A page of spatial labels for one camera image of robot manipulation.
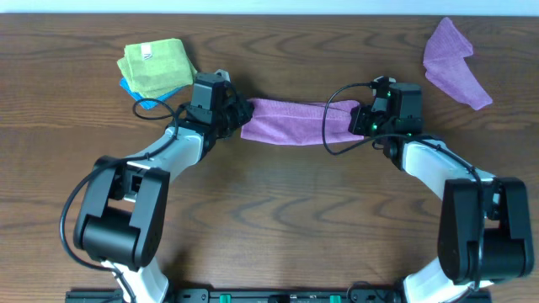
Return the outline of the purple cloth with tag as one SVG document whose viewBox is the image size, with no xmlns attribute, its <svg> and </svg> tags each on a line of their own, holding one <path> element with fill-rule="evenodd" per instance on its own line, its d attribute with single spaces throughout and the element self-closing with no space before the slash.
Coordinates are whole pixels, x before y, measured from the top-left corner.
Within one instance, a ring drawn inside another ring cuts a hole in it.
<svg viewBox="0 0 539 303">
<path fill-rule="evenodd" d="M 249 141 L 278 146 L 312 146 L 327 143 L 361 141 L 349 132 L 355 100 L 324 103 L 292 103 L 252 98 L 252 119 L 242 127 L 241 137 Z"/>
</svg>

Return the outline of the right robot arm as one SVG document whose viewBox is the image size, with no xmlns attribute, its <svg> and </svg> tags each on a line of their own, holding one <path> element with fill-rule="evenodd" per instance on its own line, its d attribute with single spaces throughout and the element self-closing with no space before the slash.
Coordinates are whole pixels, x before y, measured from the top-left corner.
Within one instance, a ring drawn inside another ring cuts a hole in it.
<svg viewBox="0 0 539 303">
<path fill-rule="evenodd" d="M 349 130 L 381 144 L 387 158 L 442 201 L 437 257 L 403 279 L 403 302 L 461 302 L 534 268 L 525 184 L 466 162 L 421 131 L 422 120 L 358 107 Z"/>
</svg>

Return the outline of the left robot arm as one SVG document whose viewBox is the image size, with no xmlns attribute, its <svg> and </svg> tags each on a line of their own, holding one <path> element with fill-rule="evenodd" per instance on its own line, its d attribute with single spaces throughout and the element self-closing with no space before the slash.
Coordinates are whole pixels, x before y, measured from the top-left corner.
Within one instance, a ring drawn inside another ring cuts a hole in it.
<svg viewBox="0 0 539 303">
<path fill-rule="evenodd" d="M 124 302 L 170 302 L 168 278 L 157 264 L 169 185 L 197 164 L 219 139 L 253 117 L 244 96 L 221 91 L 168 111 L 163 136 L 138 153 L 103 156 L 70 193 L 85 193 L 73 243 L 91 258 L 89 268 L 113 274 Z"/>
</svg>

